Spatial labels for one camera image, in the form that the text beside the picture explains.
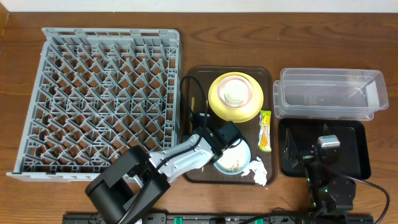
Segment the wooden chopstick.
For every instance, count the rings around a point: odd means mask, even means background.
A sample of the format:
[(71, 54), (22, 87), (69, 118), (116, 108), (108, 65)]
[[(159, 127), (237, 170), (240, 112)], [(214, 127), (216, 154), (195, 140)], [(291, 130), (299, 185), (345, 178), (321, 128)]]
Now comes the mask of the wooden chopstick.
[(207, 107), (208, 107), (208, 100), (206, 100), (205, 105), (206, 105), (206, 108), (207, 108)]
[(194, 112), (193, 112), (193, 110), (194, 110), (194, 106), (195, 106), (195, 97), (191, 97), (191, 104), (190, 104), (190, 109), (191, 109), (191, 112), (190, 112), (190, 134), (192, 134), (193, 133), (193, 115), (194, 115)]

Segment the light blue bowl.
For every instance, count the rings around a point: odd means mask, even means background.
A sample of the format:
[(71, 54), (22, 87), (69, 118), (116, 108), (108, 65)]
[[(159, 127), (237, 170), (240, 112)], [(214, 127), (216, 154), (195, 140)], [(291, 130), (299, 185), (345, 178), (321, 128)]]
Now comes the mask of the light blue bowl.
[(251, 151), (246, 141), (240, 139), (223, 152), (214, 166), (221, 173), (236, 175), (241, 173), (251, 160)]

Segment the yellow green snack wrapper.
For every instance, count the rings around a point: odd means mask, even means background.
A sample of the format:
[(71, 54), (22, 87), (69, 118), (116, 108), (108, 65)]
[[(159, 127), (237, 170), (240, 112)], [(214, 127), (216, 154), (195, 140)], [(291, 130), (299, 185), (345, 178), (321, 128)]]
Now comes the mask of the yellow green snack wrapper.
[(271, 152), (271, 111), (260, 110), (259, 114), (260, 120), (260, 131), (259, 131), (259, 141), (258, 146), (261, 151)]

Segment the white tissue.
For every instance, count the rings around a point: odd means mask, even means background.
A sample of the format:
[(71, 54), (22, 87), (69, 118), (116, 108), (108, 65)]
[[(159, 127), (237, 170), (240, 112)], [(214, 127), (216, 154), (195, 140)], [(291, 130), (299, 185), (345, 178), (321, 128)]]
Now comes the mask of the white tissue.
[(241, 177), (244, 177), (250, 173), (254, 172), (254, 182), (256, 184), (265, 186), (267, 184), (267, 170), (264, 167), (262, 159), (257, 156), (255, 160), (251, 161), (244, 169)]

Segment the food scraps rice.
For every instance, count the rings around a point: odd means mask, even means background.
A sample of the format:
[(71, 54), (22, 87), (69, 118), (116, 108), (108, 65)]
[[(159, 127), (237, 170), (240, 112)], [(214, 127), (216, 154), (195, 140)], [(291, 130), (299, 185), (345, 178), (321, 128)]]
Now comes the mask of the food scraps rice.
[(226, 172), (237, 172), (246, 163), (247, 152), (244, 146), (237, 146), (225, 150), (216, 165)]

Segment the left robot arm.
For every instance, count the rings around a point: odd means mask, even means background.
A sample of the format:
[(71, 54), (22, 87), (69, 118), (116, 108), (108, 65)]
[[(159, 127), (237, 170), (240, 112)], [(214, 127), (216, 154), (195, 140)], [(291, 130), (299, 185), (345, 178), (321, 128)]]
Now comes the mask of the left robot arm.
[(180, 175), (214, 163), (235, 145), (241, 132), (232, 122), (219, 129), (203, 125), (184, 142), (162, 151), (128, 149), (100, 173), (85, 193), (105, 223), (135, 223), (153, 207)]

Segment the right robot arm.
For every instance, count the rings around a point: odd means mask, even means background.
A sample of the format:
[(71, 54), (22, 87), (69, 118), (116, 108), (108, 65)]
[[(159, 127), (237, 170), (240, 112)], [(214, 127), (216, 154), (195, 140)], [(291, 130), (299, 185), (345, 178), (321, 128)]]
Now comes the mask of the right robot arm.
[(290, 129), (286, 129), (285, 150), (293, 169), (302, 169), (307, 178), (310, 200), (316, 216), (340, 216), (353, 209), (354, 181), (335, 174), (328, 165), (336, 161), (340, 141), (335, 135), (320, 136), (309, 150), (299, 151)]

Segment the grey dishwasher rack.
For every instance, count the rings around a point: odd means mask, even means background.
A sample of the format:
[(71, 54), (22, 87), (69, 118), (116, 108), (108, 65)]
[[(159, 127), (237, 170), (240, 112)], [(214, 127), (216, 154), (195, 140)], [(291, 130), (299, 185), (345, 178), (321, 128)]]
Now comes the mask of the grey dishwasher rack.
[(174, 29), (44, 28), (14, 170), (91, 181), (133, 146), (178, 143), (182, 44)]

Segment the black tray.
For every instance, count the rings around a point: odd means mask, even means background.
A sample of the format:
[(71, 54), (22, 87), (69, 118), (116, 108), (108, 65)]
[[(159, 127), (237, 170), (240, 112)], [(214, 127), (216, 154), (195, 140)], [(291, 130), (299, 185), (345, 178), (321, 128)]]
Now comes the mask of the black tray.
[(371, 176), (366, 132), (363, 124), (353, 120), (291, 119), (279, 121), (280, 169), (287, 177), (305, 177), (302, 169), (293, 169), (284, 155), (285, 132), (289, 128), (299, 149), (311, 148), (323, 136), (323, 125), (328, 125), (329, 135), (340, 140), (337, 160), (330, 167), (357, 179), (366, 180)]

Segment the clear plastic bin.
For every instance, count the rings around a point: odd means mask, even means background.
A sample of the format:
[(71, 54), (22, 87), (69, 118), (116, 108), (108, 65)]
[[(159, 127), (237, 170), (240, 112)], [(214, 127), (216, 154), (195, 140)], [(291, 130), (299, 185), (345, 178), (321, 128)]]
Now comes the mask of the clear plastic bin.
[(379, 70), (285, 68), (273, 84), (277, 118), (372, 120), (389, 107)]

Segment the dark brown serving tray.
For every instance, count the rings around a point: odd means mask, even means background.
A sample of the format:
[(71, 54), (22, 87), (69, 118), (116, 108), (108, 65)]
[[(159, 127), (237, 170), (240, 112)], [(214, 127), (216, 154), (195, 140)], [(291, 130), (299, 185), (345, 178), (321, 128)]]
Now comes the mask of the dark brown serving tray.
[[(205, 93), (208, 90), (212, 82), (220, 75), (228, 72), (242, 72), (253, 77), (261, 86), (264, 94), (264, 102), (262, 109), (271, 111), (273, 108), (272, 94), (272, 76), (264, 68), (261, 67), (193, 67), (187, 73), (198, 79)], [(199, 92), (198, 86), (195, 82), (190, 81), (188, 85), (189, 89), (184, 93), (184, 97), (191, 101), (191, 97), (195, 97), (194, 112), (204, 112), (203, 110), (203, 98)], [(267, 184), (271, 184), (278, 173), (277, 171), (277, 149), (276, 149), (276, 137), (275, 137), (275, 122), (274, 117), (271, 117), (271, 152), (264, 152), (259, 149), (259, 115), (256, 115), (249, 121), (238, 123), (241, 134), (246, 138), (249, 143), (251, 150), (251, 159), (255, 160), (259, 156), (264, 167), (267, 170)], [(241, 185), (254, 185), (254, 172), (250, 172), (248, 175), (241, 177), (241, 174), (226, 175), (221, 173), (213, 164), (207, 164), (204, 167), (204, 171), (200, 169), (193, 169), (186, 172), (184, 178), (196, 184), (241, 184)]]

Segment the yellow plate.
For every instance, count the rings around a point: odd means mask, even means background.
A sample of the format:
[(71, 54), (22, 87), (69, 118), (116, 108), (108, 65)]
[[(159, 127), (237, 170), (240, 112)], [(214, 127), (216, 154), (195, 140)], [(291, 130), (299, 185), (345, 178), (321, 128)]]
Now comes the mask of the yellow plate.
[[(252, 98), (250, 102), (237, 109), (227, 108), (219, 100), (217, 95), (217, 87), (223, 78), (228, 76), (237, 75), (247, 78), (252, 85)], [(212, 111), (221, 119), (225, 121), (233, 121), (235, 123), (243, 123), (249, 121), (260, 112), (263, 102), (264, 94), (260, 84), (250, 75), (242, 72), (228, 72), (216, 78), (210, 86), (208, 91), (208, 102)]]

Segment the white cup in bowl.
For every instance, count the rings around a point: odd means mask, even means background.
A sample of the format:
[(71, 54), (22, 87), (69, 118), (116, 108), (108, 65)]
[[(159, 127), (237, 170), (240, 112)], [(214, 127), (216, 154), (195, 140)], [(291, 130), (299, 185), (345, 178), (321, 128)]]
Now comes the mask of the white cup in bowl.
[(247, 86), (240, 80), (230, 80), (224, 86), (225, 102), (231, 106), (243, 103), (247, 95)]

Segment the pink bowl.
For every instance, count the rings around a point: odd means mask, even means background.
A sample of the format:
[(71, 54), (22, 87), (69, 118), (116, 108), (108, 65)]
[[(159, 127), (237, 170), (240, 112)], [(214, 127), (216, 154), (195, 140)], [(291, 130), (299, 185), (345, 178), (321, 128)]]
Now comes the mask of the pink bowl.
[(247, 105), (252, 98), (252, 85), (247, 78), (242, 76), (228, 76), (218, 84), (217, 95), (225, 107), (241, 108)]

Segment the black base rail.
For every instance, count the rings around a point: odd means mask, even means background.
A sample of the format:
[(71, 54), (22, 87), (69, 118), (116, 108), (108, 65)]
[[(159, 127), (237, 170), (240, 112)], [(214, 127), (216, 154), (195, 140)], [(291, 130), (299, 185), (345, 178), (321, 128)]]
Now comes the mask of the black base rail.
[[(220, 216), (220, 215), (166, 215), (164, 213), (150, 213), (137, 221), (138, 224), (238, 224), (250, 219), (250, 216)], [(342, 216), (342, 217), (321, 217), (326, 223), (354, 223), (371, 224), (373, 217), (369, 216)], [(92, 214), (69, 214), (64, 215), (62, 224), (105, 224), (102, 216)], [(304, 220), (293, 216), (273, 216), (254, 220), (255, 224), (294, 224), (294, 223), (318, 223), (315, 220)]]

